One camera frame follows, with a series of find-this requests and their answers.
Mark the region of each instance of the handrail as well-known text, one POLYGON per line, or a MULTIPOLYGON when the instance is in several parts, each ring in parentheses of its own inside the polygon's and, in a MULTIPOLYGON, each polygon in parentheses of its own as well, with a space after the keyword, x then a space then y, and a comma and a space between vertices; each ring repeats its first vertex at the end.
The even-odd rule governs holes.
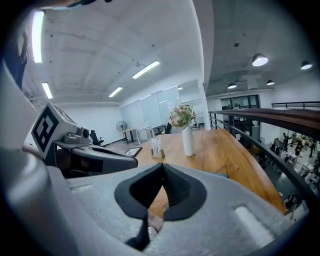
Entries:
POLYGON ((209 113, 257 120, 289 129, 320 141, 320 111, 291 108, 245 108, 209 111, 209 113))
POLYGON ((271 103, 272 108, 273 107, 303 107, 305 108, 320 108, 320 101, 295 101, 295 102, 278 102, 278 103, 271 103))
POLYGON ((251 136, 249 136, 242 130, 239 130, 238 128, 230 125, 229 123, 214 118, 212 116, 210 116, 210 118, 211 128, 213 127, 212 119, 215 119, 215 124, 217 124, 217 121, 222 124, 225 124, 229 127, 230 131, 234 130, 235 132, 243 136, 246 140, 250 141, 252 144, 257 146, 266 156, 268 156, 279 167, 279 169, 288 177, 292 184, 297 188, 302 198, 304 199, 306 205, 308 206, 310 213, 316 215, 319 214, 319 201, 316 195, 308 186, 308 184, 305 183, 305 181, 300 177, 300 175, 288 163, 286 163, 283 159, 281 159, 277 154, 275 154, 265 145, 253 139, 251 136))

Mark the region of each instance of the office chair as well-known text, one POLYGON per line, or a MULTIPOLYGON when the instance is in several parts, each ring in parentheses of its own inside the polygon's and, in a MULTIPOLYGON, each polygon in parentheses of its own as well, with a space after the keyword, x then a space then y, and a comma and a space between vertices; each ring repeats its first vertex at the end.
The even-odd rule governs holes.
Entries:
MULTIPOLYGON (((168 123, 165 127, 164 127, 164 134, 170 134, 171 133, 171 124, 168 123)), ((162 131, 157 132, 155 135, 161 135, 162 131)))
POLYGON ((95 146, 100 146, 100 145, 101 145, 101 143, 103 143, 103 142, 104 142, 104 140, 103 140, 103 139, 101 139, 102 137, 99 137, 99 138, 100 138, 100 140, 98 140, 97 135, 96 135, 96 131, 95 131, 95 130, 91 130, 90 138, 92 139, 92 141, 93 141, 93 145, 95 145, 95 146))

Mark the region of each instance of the wooden table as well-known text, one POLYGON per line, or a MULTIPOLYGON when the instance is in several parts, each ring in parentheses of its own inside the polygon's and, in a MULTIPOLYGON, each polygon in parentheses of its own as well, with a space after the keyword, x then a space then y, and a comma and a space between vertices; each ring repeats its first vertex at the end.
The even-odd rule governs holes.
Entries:
MULTIPOLYGON (((151 141, 142 144, 142 150, 136 156, 138 166, 155 163, 168 163, 201 171, 215 173, 226 165, 220 173, 228 174, 234 180, 285 213, 285 208, 274 185, 255 158, 225 129, 201 130, 193 132, 195 155, 186 156, 182 134, 158 135, 161 139, 164 158, 151 157, 151 141)), ((163 217, 168 205, 167 194, 162 187, 149 210, 163 217)))

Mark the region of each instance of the concrete ceiling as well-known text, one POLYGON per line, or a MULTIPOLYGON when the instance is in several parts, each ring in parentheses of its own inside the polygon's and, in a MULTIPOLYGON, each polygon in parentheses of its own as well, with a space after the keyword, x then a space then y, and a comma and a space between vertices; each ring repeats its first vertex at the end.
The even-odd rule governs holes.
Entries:
MULTIPOLYGON (((214 48, 207 96, 228 92, 228 84, 258 75, 259 89, 275 87, 317 68, 316 54, 293 17, 271 0, 213 0, 214 48), (252 66, 252 57, 262 53, 268 63, 252 66), (303 60, 314 64, 300 70, 303 60), (275 85, 267 86, 267 80, 275 85)), ((237 83, 229 92, 248 89, 237 83)))
POLYGON ((29 29, 30 58, 22 89, 28 89, 26 95, 35 105, 48 101, 43 82, 49 84, 53 103, 122 102, 163 77, 200 66, 191 15, 192 0, 96 1, 67 10, 47 9, 42 63, 34 63, 29 29), (160 65, 132 78, 155 60, 160 65), (123 90, 109 98, 117 87, 123 90))

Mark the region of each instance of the dark wooden railing top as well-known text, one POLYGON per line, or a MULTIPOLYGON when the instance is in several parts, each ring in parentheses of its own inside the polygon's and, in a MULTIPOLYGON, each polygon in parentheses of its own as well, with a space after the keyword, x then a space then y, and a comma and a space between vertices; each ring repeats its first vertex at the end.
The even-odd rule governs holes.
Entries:
POLYGON ((283 127, 320 141, 320 111, 292 108, 245 108, 209 111, 209 113, 257 120, 283 127))

